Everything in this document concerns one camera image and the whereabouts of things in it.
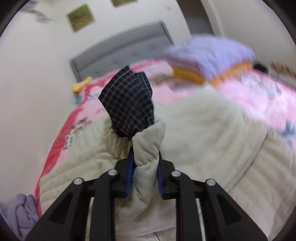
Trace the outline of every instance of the gray headboard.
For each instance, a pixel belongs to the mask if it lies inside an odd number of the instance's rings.
[[[170,44],[173,44],[172,38],[160,21],[105,40],[72,59],[70,64],[80,82],[88,76],[100,77],[142,59],[161,58],[163,48]]]

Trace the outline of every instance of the doorway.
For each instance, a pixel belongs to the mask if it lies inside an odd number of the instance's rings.
[[[213,30],[200,0],[177,0],[191,34],[209,33]]]

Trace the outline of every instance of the metal screw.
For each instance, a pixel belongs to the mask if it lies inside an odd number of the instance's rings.
[[[208,179],[206,181],[206,183],[207,183],[208,186],[214,186],[216,184],[215,180],[213,180],[213,179]]]
[[[73,183],[75,184],[75,185],[80,185],[81,183],[83,183],[83,179],[82,178],[76,178],[74,181],[73,181]]]
[[[179,176],[181,176],[181,172],[179,172],[179,171],[172,171],[171,175],[173,177],[179,177]]]
[[[115,169],[111,169],[110,171],[108,171],[108,174],[109,174],[110,176],[115,176],[115,175],[117,175],[117,173],[118,173],[118,171],[115,170]]]

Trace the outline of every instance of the pink bedsheet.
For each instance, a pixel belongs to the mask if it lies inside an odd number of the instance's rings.
[[[147,77],[157,74],[171,74],[172,70],[165,61],[141,61],[131,65],[134,71],[145,71]],[[57,135],[50,151],[48,152],[40,178],[51,172],[51,170],[66,161],[69,149],[73,140],[94,120],[97,120],[106,111],[98,100],[102,88],[116,73],[113,71],[101,78],[94,80],[86,86],[80,93],[81,103],[69,115],[63,128]],[[252,75],[258,75],[267,78],[267,81],[276,83],[281,90],[281,96],[274,100],[269,100],[262,96],[255,89],[244,85],[239,77],[228,79],[217,86],[217,90],[226,98],[236,102],[241,106],[249,116],[262,120],[279,133],[296,149],[296,133],[293,123],[296,123],[296,91],[292,88],[278,83],[271,77],[256,71],[249,71]],[[191,94],[202,86],[190,86],[186,88],[175,88],[170,82],[162,82],[160,85],[152,84],[152,99],[163,105],[173,103],[185,96]],[[35,189],[35,196],[39,198],[39,181]],[[38,203],[38,213],[41,214],[40,204]]]

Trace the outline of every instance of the navy plaid fabric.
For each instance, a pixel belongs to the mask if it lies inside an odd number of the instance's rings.
[[[104,87],[99,100],[110,115],[115,132],[132,138],[154,124],[152,89],[144,72],[121,69]]]

